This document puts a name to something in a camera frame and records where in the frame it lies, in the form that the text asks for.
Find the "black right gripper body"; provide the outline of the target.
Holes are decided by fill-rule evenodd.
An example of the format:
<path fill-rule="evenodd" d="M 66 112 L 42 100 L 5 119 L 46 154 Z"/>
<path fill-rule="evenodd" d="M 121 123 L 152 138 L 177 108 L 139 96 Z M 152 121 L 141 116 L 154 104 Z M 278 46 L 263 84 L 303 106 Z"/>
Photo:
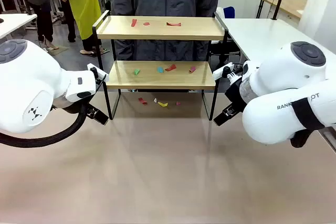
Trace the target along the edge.
<path fill-rule="evenodd" d="M 231 102 L 231 104 L 228 106 L 230 109 L 244 109 L 247 105 L 240 95 L 239 87 L 241 83 L 242 80 L 241 77 L 239 77 L 230 84 L 230 87 L 225 92 L 226 97 Z"/>

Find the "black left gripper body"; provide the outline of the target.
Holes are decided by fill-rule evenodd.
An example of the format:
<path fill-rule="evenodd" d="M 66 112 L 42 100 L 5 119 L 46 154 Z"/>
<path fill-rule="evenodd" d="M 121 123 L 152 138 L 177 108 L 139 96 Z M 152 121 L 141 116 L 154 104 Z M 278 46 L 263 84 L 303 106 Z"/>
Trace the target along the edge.
<path fill-rule="evenodd" d="M 54 99 L 54 107 L 57 109 L 63 109 L 70 114 L 77 114 L 79 112 L 87 114 L 90 110 L 89 103 L 91 99 L 92 97 L 86 97 L 76 102 L 69 102 L 65 97 L 59 97 Z"/>

